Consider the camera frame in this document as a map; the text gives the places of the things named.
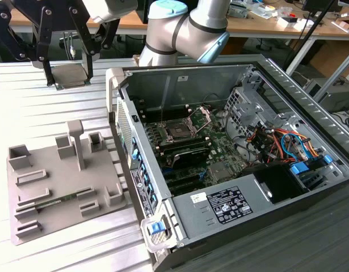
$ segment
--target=desk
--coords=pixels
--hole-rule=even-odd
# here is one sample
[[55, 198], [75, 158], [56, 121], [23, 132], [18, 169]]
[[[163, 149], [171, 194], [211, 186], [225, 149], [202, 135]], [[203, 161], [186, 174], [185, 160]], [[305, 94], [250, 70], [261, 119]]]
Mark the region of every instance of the desk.
[[[273, 6], [277, 8], [281, 6], [291, 7], [293, 8], [293, 13], [299, 18], [302, 18], [303, 13], [305, 13], [305, 11], [302, 11], [295, 5], [286, 3], [285, 0], [275, 3]], [[17, 10], [12, 10], [11, 13], [12, 19], [10, 25], [15, 32], [32, 32], [31, 22], [24, 15]], [[311, 38], [306, 42], [302, 50], [287, 69], [288, 74], [294, 72], [295, 68], [299, 65], [316, 40], [349, 40], [349, 34], [332, 25], [332, 20], [324, 18], [323, 21], [324, 24], [317, 27]], [[94, 23], [92, 20], [89, 20], [87, 25], [91, 33], [94, 33], [98, 27], [98, 24]], [[147, 25], [143, 24], [136, 12], [133, 11], [121, 19], [117, 34], [145, 35], [146, 29]], [[276, 24], [275, 18], [265, 20], [252, 13], [249, 13], [248, 19], [228, 17], [227, 30], [230, 32], [231, 37], [297, 39], [300, 35], [300, 31], [294, 28], [284, 29], [279, 27]]]

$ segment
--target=blue latch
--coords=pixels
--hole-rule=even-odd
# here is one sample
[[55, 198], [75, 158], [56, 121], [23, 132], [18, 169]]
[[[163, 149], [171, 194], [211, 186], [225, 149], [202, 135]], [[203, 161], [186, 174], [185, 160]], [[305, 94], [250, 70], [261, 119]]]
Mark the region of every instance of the blue latch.
[[329, 164], [329, 163], [333, 162], [333, 159], [331, 158], [330, 155], [325, 155], [324, 156], [324, 161]]
[[305, 165], [304, 162], [300, 163], [294, 163], [293, 166], [291, 167], [291, 170], [293, 171], [294, 174], [299, 175], [305, 171], [308, 171], [309, 168], [308, 166]]
[[165, 231], [165, 225], [162, 221], [159, 221], [157, 223], [153, 223], [151, 226], [148, 227], [150, 235], [154, 235], [160, 232]]
[[147, 185], [148, 182], [149, 182], [148, 174], [144, 174], [144, 183], [145, 183], [145, 185]]
[[149, 195], [152, 193], [152, 191], [153, 191], [153, 187], [152, 187], [152, 185], [151, 184], [149, 184], [148, 185], [148, 188], [149, 188]]
[[139, 154], [139, 150], [136, 148], [134, 149], [133, 154], [131, 155], [131, 157], [133, 158], [133, 160], [136, 160], [138, 158], [138, 154]]

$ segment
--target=side panel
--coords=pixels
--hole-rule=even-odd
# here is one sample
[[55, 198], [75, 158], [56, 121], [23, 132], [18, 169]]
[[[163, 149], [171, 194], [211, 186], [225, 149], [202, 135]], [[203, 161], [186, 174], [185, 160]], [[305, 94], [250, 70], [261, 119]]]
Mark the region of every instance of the side panel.
[[270, 226], [272, 223], [285, 219], [299, 211], [304, 211], [333, 194], [337, 190], [345, 187], [349, 184], [349, 180], [329, 187], [317, 194], [311, 195], [300, 201], [290, 203], [279, 209], [268, 212], [262, 216], [258, 216], [252, 220], [248, 220], [242, 224], [239, 224], [233, 228], [216, 233], [206, 239], [192, 244], [185, 248], [181, 248], [175, 252], [172, 252], [161, 263], [154, 265], [155, 272], [163, 272], [171, 267], [177, 267], [184, 264], [187, 261], [198, 258], [206, 253], [209, 253], [221, 246], [224, 246], [232, 241], [242, 238], [247, 235], [251, 235], [254, 232], [260, 231], [263, 228]]

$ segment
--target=cardboard box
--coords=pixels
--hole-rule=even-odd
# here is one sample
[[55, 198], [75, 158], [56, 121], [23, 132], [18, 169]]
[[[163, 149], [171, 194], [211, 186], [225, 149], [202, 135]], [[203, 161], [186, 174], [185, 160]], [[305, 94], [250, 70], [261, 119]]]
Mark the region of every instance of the cardboard box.
[[349, 20], [347, 21], [341, 21], [338, 23], [338, 25], [344, 29], [349, 29]]

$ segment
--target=motherboard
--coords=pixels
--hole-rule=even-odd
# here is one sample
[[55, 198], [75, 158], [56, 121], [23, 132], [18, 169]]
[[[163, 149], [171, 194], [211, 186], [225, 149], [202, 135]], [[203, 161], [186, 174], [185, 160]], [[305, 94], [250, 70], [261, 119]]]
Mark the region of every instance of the motherboard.
[[220, 118], [204, 106], [188, 111], [188, 117], [144, 124], [174, 196], [234, 179], [248, 166]]

